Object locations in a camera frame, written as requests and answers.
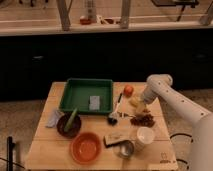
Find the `tray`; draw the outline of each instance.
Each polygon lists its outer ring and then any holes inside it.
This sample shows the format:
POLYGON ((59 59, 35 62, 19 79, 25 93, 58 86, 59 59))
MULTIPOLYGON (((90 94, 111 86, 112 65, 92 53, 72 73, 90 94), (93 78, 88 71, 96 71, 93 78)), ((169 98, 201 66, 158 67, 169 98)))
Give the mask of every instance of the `tray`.
POLYGON ((106 79, 67 80, 59 109, 71 113, 75 108, 79 114, 109 114, 113 108, 113 81, 106 79), (100 96, 100 110, 89 110, 90 96, 100 96))

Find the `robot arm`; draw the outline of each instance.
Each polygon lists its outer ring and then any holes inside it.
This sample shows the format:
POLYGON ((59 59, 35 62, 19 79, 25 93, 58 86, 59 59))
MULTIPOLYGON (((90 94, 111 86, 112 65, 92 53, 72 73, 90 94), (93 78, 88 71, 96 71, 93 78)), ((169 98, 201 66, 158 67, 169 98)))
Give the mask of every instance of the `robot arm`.
POLYGON ((193 127, 193 143, 189 156, 190 171, 213 170, 213 114, 206 108, 178 93, 170 86, 170 75, 151 75, 147 87, 141 94, 146 104, 161 96, 179 115, 193 127))

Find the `white cup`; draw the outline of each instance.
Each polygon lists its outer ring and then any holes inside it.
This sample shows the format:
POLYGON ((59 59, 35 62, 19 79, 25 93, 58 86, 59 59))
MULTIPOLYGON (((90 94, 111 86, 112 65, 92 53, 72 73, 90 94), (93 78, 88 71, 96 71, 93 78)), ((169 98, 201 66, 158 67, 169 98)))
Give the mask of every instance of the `white cup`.
POLYGON ((140 127, 137 130, 135 150, 141 151, 146 145, 151 144, 155 139, 155 133, 151 128, 140 127))

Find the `floor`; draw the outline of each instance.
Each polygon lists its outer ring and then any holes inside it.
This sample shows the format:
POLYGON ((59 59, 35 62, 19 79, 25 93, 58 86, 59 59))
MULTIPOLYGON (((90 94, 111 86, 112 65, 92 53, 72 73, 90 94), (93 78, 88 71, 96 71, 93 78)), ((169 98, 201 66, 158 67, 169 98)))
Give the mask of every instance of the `floor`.
MULTIPOLYGON (((213 89, 180 91, 186 97, 213 111, 213 89)), ((175 133, 192 133, 192 127, 188 125, 168 104, 160 98, 165 120, 170 135, 175 133)), ((0 102, 0 157, 6 158, 6 139, 12 136, 17 144, 14 161, 24 165, 25 157, 30 148, 36 127, 42 113, 45 100, 0 102)), ((176 157, 187 160, 190 149, 190 138, 176 136, 172 138, 176 157)), ((0 160, 0 170, 4 171, 6 162, 0 160)), ((15 171, 23 171, 14 166, 15 171)), ((179 170, 185 171, 186 165, 179 162, 179 170)))

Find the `dark wall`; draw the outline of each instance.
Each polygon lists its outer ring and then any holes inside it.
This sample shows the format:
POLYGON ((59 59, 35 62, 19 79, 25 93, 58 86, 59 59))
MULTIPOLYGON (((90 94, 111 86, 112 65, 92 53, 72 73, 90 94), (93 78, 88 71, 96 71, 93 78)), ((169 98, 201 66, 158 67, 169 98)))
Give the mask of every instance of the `dark wall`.
POLYGON ((212 88, 212 29, 0 37, 0 99, 45 98, 70 77, 145 81, 168 73, 174 88, 212 88))

